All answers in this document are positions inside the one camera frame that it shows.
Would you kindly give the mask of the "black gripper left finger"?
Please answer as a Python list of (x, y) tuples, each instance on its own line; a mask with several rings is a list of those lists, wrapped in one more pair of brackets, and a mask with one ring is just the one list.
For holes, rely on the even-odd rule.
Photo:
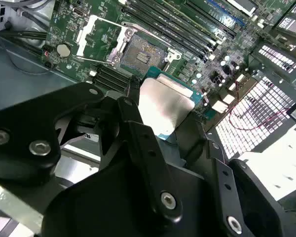
[[(149, 126), (143, 124), (136, 102), (112, 99), (87, 83), (74, 84), (0, 110), (0, 180), (39, 185), (54, 174), (61, 148), (93, 130), (109, 165), (97, 176), (72, 187), (58, 199), (55, 213), (65, 207), (76, 218), (91, 212), (98, 188), (107, 210), (121, 209), (123, 198), (140, 217), (163, 224), (183, 216), (167, 164)], [(113, 190), (108, 182), (113, 180)]]

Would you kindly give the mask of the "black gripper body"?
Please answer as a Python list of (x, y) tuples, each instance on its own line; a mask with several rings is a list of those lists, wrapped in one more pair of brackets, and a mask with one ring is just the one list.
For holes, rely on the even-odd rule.
[(166, 227), (149, 208), (143, 182), (123, 160), (62, 191), (43, 219), (44, 237), (217, 237), (220, 228), (203, 178), (169, 164), (183, 203), (181, 221)]

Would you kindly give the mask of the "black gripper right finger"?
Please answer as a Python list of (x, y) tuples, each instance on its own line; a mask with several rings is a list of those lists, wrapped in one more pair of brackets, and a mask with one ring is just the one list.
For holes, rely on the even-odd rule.
[(241, 160), (224, 161), (195, 115), (175, 130), (185, 168), (201, 175), (214, 201), (218, 224), (226, 237), (284, 237), (283, 210)]

